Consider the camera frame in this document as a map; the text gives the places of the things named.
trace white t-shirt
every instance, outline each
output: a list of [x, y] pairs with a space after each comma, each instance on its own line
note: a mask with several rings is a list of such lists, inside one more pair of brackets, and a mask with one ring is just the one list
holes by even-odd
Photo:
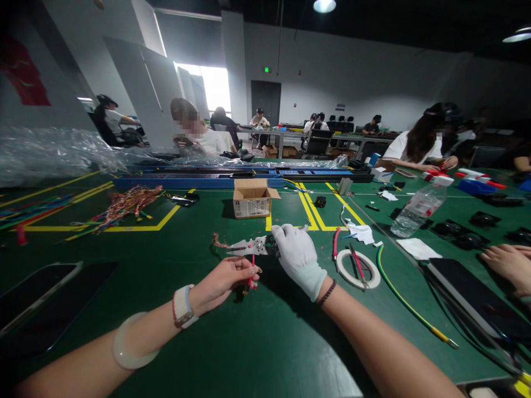
[[211, 129], [207, 129], [203, 136], [201, 138], [196, 138], [195, 141], [201, 144], [207, 155], [218, 156], [224, 151], [231, 150], [230, 146], [227, 146], [227, 142], [221, 133], [227, 132], [215, 132]]
[[110, 109], [105, 110], [105, 123], [107, 123], [109, 129], [111, 129], [115, 135], [120, 135], [122, 133], [122, 130], [119, 126], [121, 120], [122, 115], [118, 112], [112, 111]]
[[255, 124], [255, 123], [258, 123], [258, 125], [260, 125], [261, 123], [263, 125], [267, 125], [269, 122], [264, 117], [262, 117], [262, 119], [258, 119], [258, 116], [254, 115], [253, 118], [251, 119], [250, 124]]
[[[383, 160], [399, 159], [402, 161], [411, 162], [406, 153], [406, 148], [408, 145], [408, 133], [409, 131], [404, 131], [402, 134], [400, 134], [394, 139], [389, 148], [387, 148], [386, 153], [383, 155]], [[443, 142], [440, 139], [436, 139], [431, 149], [424, 156], [424, 158], [420, 162], [418, 162], [418, 164], [422, 164], [426, 160], [442, 158], [442, 143]]]
[[[310, 130], [313, 129], [314, 123], [315, 122], [312, 122], [312, 121], [306, 122], [306, 124], [304, 125], [303, 133], [309, 133]], [[325, 122], [322, 122], [320, 130], [330, 130], [330, 129], [328, 128], [328, 124], [326, 124]]]

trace ceiling light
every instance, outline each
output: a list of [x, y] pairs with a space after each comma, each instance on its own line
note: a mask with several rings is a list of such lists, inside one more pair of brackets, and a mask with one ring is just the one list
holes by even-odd
[[517, 41], [531, 39], [531, 25], [518, 29], [512, 36], [503, 39], [504, 43], [516, 43]]
[[316, 0], [314, 3], [314, 10], [320, 13], [327, 13], [334, 11], [336, 2], [334, 0]]

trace plastic bottle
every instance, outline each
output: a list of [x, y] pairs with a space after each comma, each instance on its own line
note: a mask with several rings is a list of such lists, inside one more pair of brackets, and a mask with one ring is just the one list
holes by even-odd
[[435, 177], [433, 183], [422, 188], [400, 212], [391, 226], [391, 232], [401, 238], [409, 238], [446, 200], [446, 188], [454, 179]]

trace white watch strap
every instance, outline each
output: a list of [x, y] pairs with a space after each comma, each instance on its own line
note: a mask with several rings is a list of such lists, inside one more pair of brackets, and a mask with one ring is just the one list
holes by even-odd
[[194, 316], [194, 312], [188, 302], [188, 292], [192, 287], [194, 287], [194, 285], [181, 287], [173, 295], [173, 319], [175, 321], [175, 326], [178, 328], [186, 329], [199, 319]]

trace hand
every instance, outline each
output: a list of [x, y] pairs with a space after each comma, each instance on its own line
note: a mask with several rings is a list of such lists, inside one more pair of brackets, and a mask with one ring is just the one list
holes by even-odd
[[326, 271], [317, 263], [314, 242], [306, 231], [294, 228], [291, 224], [272, 226], [271, 232], [280, 251], [282, 268], [315, 302]]
[[441, 165], [441, 169], [450, 170], [459, 164], [459, 159], [456, 156], [450, 156]]
[[417, 165], [417, 170], [419, 171], [430, 171], [430, 170], [441, 171], [439, 167], [434, 166], [434, 165]]
[[196, 317], [212, 311], [222, 304], [238, 285], [249, 278], [260, 279], [262, 269], [251, 264], [245, 257], [229, 257], [215, 267], [197, 286], [190, 289], [188, 300]]
[[517, 290], [531, 290], [531, 260], [515, 247], [502, 244], [486, 249], [480, 258]]
[[520, 253], [522, 253], [524, 256], [526, 256], [528, 259], [531, 260], [531, 247], [520, 246], [520, 245], [513, 245], [513, 247], [517, 249]]

